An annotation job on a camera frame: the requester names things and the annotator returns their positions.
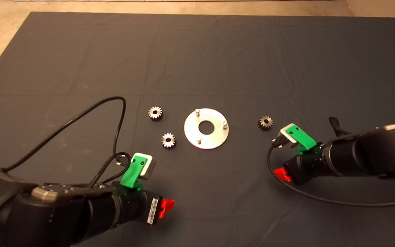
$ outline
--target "red latch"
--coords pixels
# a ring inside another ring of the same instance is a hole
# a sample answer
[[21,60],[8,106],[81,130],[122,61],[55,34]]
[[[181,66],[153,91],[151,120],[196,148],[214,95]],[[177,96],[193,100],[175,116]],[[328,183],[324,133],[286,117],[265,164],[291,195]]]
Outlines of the red latch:
[[175,205],[175,200],[163,199],[161,202],[161,211],[159,213],[159,218],[162,219],[165,214],[167,214]]
[[290,178],[290,176],[287,174],[287,171],[286,171],[286,169],[284,169],[284,167],[281,167],[279,169],[275,169],[274,172],[282,180],[284,180],[286,182],[292,182],[292,178]]

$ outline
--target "barcode label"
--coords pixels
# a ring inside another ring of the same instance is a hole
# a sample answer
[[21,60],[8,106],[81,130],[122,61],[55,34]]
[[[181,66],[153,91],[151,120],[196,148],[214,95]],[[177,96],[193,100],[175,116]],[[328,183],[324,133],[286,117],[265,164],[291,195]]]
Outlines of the barcode label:
[[156,206],[158,206],[158,199],[152,199],[152,206],[150,207],[149,217],[147,218],[147,223],[153,224],[153,219],[155,219]]

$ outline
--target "gear teeth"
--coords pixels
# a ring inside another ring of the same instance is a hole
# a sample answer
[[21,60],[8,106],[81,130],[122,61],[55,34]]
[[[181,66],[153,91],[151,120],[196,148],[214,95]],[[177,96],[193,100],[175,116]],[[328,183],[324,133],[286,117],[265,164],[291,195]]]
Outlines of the gear teeth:
[[158,106],[154,106],[149,109],[149,117],[152,121],[159,121],[163,118],[163,110]]
[[261,129],[262,131],[268,131],[271,129],[272,125],[273,125],[274,121],[271,117],[269,116],[263,116],[259,119],[259,121],[257,122],[257,126],[259,127],[259,129]]
[[172,133],[165,133],[161,138],[161,144],[166,149],[172,149],[176,145],[176,137]]

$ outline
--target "black cable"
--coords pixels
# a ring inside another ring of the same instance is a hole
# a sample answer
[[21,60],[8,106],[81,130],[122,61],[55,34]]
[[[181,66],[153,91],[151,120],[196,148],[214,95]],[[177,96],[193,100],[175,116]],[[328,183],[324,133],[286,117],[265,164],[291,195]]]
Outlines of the black cable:
[[[105,170],[106,170],[106,168],[108,168],[108,166],[109,166],[109,164],[111,164],[111,162],[116,158],[116,157],[118,157],[118,156],[122,156],[122,155],[124,155],[124,156],[126,156],[128,159],[129,159],[129,161],[130,161],[130,155],[128,154],[128,153],[126,153],[126,152],[119,152],[119,153],[115,153],[115,154],[113,154],[112,156],[110,156],[106,161],[105,161],[105,163],[100,167],[100,170],[97,172],[97,174],[94,176],[94,178],[91,180],[91,182],[89,182],[89,184],[88,184],[88,188],[92,188],[92,187],[94,187],[94,185],[97,183],[97,181],[100,179],[100,177],[103,175],[103,172],[105,172]],[[129,169],[129,165],[128,166],[126,166],[126,168],[123,170],[123,171],[121,171],[121,172],[123,172],[123,174],[127,171],[127,169]]]
[[101,183],[102,183],[102,184],[108,183],[108,182],[110,182],[110,181],[112,181],[112,180],[114,180],[114,179],[116,179],[116,178],[118,178],[118,177],[124,175],[124,174],[127,172],[127,169],[129,169],[129,165],[127,165],[126,167],[124,167],[124,169],[123,169],[121,172],[115,174],[114,176],[112,176],[112,177],[110,177],[110,178],[107,178],[107,179],[103,180]]
[[274,169],[272,168],[271,165],[271,161],[270,161],[270,156],[271,156],[271,152],[272,150],[276,148],[276,146],[273,144],[267,153],[266,156],[266,163],[268,164],[268,169],[271,172],[271,174],[284,186],[286,186],[287,188],[291,189],[292,191],[295,191],[298,194],[301,194],[305,197],[314,199],[314,200],[318,200],[321,202],[326,202],[326,203],[332,203],[332,204],[337,204],[337,205],[343,205],[343,206],[353,206],[353,207],[364,207],[364,208],[384,208],[384,207],[391,207],[391,206],[395,206],[395,201],[392,202],[386,202],[386,203],[352,203],[352,202],[344,202],[344,201],[337,201],[337,200],[330,200],[330,199],[326,199],[323,197],[317,197],[314,196],[312,194],[306,193],[304,191],[301,191],[289,184],[287,184],[284,180],[282,180],[281,178],[279,178],[279,176],[274,172]]
[[335,132],[336,136],[339,137],[339,136],[344,136],[346,134],[351,133],[351,132],[345,131],[342,128],[340,128],[339,120],[336,117],[329,117],[329,122],[330,122],[330,125],[332,126],[333,131]]
[[125,154],[125,156],[126,156],[128,162],[127,162],[127,165],[125,165],[124,169],[121,170],[121,172],[115,174],[114,176],[103,180],[101,182],[102,184],[108,183],[108,182],[110,182],[110,181],[112,181],[112,180],[114,180],[114,179],[116,179],[116,178],[118,178],[118,177],[120,177],[120,176],[122,176],[122,175],[124,175],[126,173],[127,169],[129,169],[129,165],[130,165],[130,155]]
[[81,114],[78,114],[77,116],[73,117],[70,119],[68,122],[66,122],[64,125],[60,126],[57,130],[55,130],[53,133],[51,133],[49,136],[47,136],[42,142],[40,142],[36,147],[34,147],[30,152],[28,152],[24,157],[22,157],[20,160],[15,162],[9,167],[2,168],[1,170],[3,172],[9,172],[10,170],[15,169],[16,167],[19,167],[22,165],[25,161],[27,161],[29,158],[31,158],[35,153],[37,153],[42,147],[44,147],[49,141],[51,141],[55,136],[57,136],[59,133],[61,133],[64,129],[66,129],[68,126],[72,125],[75,123],[77,120],[81,119],[84,117],[86,114],[90,113],[92,110],[97,108],[100,105],[103,105],[106,102],[113,101],[113,100],[121,100],[123,102],[123,108],[122,108],[122,113],[120,117],[120,121],[117,127],[116,135],[114,138],[114,145],[112,147],[112,153],[116,153],[117,149],[117,140],[119,137],[119,133],[121,130],[121,125],[123,124],[123,119],[124,119],[124,114],[126,112],[126,100],[123,97],[120,96],[114,96],[114,97],[108,97],[103,100],[100,100],[99,102],[95,103],[88,109],[84,110]]

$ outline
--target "cable connector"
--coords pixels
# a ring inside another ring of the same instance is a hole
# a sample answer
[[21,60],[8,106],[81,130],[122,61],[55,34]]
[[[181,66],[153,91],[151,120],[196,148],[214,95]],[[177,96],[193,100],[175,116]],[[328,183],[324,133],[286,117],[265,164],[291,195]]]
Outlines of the cable connector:
[[274,147],[278,147],[279,149],[288,143],[290,143],[290,141],[285,136],[278,136],[276,139],[272,140],[272,145]]

